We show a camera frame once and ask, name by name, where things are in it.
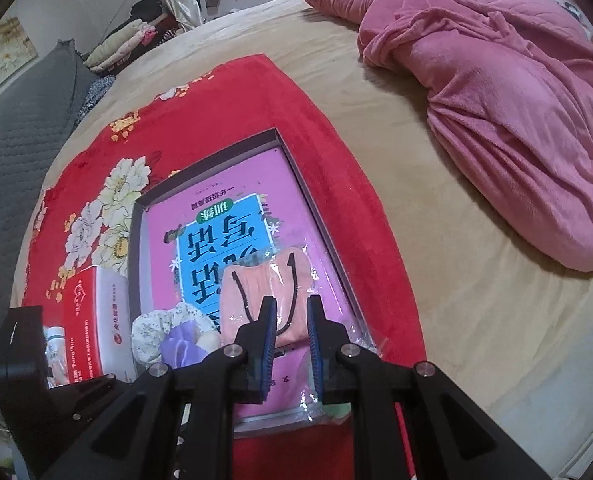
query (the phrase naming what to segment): floral wall picture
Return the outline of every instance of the floral wall picture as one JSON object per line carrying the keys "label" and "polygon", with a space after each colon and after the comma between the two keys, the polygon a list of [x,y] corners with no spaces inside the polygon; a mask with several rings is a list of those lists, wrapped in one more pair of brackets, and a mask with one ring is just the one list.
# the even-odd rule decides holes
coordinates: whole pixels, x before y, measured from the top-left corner
{"label": "floral wall picture", "polygon": [[37,56],[19,19],[3,18],[0,21],[0,84]]}

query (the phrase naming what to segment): beige bed sheet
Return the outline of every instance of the beige bed sheet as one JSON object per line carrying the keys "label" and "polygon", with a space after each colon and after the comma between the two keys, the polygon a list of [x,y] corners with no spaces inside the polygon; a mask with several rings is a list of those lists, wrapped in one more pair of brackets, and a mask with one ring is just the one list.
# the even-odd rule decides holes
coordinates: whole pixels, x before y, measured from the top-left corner
{"label": "beige bed sheet", "polygon": [[[487,408],[538,384],[593,325],[593,274],[564,269],[516,235],[438,147],[425,120],[426,90],[416,79],[366,67],[356,30],[302,0],[225,16],[129,66],[67,141],[44,188],[110,121],[217,64],[257,53],[329,117],[379,194],[414,289],[428,357]],[[30,233],[12,306],[24,290]]]}

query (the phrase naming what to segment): pink quilt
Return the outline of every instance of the pink quilt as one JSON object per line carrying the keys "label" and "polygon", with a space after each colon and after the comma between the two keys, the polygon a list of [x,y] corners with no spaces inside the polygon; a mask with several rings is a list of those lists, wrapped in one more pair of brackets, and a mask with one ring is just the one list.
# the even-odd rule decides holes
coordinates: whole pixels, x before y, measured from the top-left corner
{"label": "pink quilt", "polygon": [[593,270],[593,45],[552,0],[306,0],[410,70],[458,168],[531,244]]}

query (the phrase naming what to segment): pile of clothes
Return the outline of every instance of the pile of clothes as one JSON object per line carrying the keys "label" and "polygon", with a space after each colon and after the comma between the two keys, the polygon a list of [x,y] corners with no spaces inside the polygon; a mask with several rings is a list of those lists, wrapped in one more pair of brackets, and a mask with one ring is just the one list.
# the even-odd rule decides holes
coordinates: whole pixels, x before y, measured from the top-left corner
{"label": "pile of clothes", "polygon": [[116,75],[145,52],[176,37],[178,29],[179,23],[160,1],[141,0],[86,57],[85,66],[100,76]]}

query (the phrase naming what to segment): metal screw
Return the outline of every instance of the metal screw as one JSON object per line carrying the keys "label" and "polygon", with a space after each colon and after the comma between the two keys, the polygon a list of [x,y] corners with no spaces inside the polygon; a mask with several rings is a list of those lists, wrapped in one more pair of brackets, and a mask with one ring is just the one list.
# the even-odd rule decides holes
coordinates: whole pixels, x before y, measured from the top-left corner
{"label": "metal screw", "polygon": [[154,363],[152,366],[150,366],[148,371],[150,372],[151,376],[163,377],[169,369],[170,367],[168,367],[165,363]]}
{"label": "metal screw", "polygon": [[238,357],[243,353],[243,347],[241,345],[237,345],[236,343],[233,345],[228,345],[223,349],[223,353],[228,357]]}
{"label": "metal screw", "polygon": [[340,348],[340,352],[347,357],[356,357],[361,353],[361,347],[354,343],[347,343]]}
{"label": "metal screw", "polygon": [[415,367],[417,374],[421,377],[432,377],[436,373],[436,367],[429,361],[423,361]]}

